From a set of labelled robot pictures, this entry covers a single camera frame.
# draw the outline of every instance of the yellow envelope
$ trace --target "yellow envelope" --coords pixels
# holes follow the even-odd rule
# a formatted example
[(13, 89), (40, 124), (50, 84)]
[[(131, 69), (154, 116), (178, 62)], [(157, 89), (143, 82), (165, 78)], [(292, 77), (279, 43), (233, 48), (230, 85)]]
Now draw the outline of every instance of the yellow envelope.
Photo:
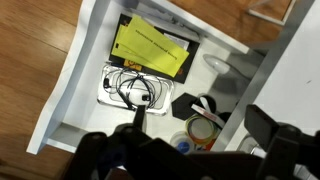
[(121, 38), (123, 32), (126, 30), (127, 27), (120, 25), (118, 33), (116, 35), (115, 43), (113, 45), (111, 54), (115, 56), (122, 57), (124, 59), (128, 59), (130, 61), (136, 62), (138, 64), (141, 64), (143, 66), (149, 67), (151, 69), (154, 69), (156, 71), (162, 72), (163, 70), (159, 68), (158, 66), (150, 63), (148, 60), (144, 59), (143, 57), (140, 57), (136, 55), (133, 51), (131, 51), (129, 48), (127, 48), (124, 45), (118, 44), (119, 39)]
[(118, 43), (144, 59), (130, 60), (149, 68), (158, 67), (157, 71), (172, 77), (189, 55), (137, 15), (133, 15), (129, 26), (122, 33)]

